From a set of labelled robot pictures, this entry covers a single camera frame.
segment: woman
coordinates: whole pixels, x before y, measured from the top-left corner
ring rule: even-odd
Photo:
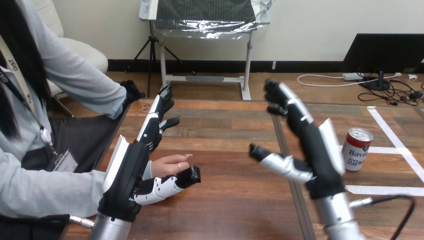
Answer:
[[[108,147],[108,139],[123,110],[141,97],[140,92],[133,82],[113,82],[63,45],[42,23],[30,0],[0,1],[0,36],[15,61],[4,57],[6,48],[3,46],[0,54],[0,75],[3,74],[0,81],[0,215],[8,218],[95,215],[103,194],[105,173],[92,168]],[[13,64],[18,65],[28,95],[23,94],[24,87]],[[46,78],[82,105],[104,115],[49,120],[46,102],[50,90]],[[32,96],[32,102],[25,105],[23,96]],[[78,162],[74,172],[52,171],[57,157],[46,146],[40,126],[51,134],[57,153],[70,151]],[[187,169],[188,157],[174,155],[149,162],[143,179],[176,174],[179,166],[181,170]],[[0,239],[9,239],[1,237],[2,232],[13,230],[7,226],[2,228],[0,223]]]

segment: long black hair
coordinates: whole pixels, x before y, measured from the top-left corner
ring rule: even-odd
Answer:
[[[43,61],[34,42],[24,15],[15,0],[0,0],[0,35],[13,54],[23,77],[34,89],[41,104],[46,104],[50,89],[46,80]],[[7,67],[0,54],[0,65]],[[19,136],[16,116],[3,83],[0,83],[0,131],[9,139]]]

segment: id badge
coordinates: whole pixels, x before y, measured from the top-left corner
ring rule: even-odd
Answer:
[[[78,166],[71,152],[67,150],[65,154],[61,155],[56,161],[56,166],[53,171],[57,172],[71,172],[73,173]]]

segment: gray sweater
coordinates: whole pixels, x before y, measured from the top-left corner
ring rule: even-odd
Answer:
[[[16,2],[41,54],[48,79],[89,109],[112,119],[119,116],[127,94],[125,88],[62,44],[43,24],[30,0]],[[6,68],[2,70],[20,90],[14,74]],[[28,87],[36,96],[31,86]],[[26,152],[42,148],[44,144],[32,113],[7,87],[3,88],[14,110],[19,134],[23,137],[10,141],[0,132],[0,215],[14,218],[95,215],[103,195],[105,173],[96,170],[88,173],[46,172],[21,168]],[[46,108],[37,97],[33,101],[38,120],[51,132]],[[150,162],[147,168],[144,179],[151,178]]]

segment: red and white can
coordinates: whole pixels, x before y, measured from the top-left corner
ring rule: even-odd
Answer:
[[[358,171],[362,168],[373,138],[371,132],[363,128],[349,129],[341,149],[346,170]]]

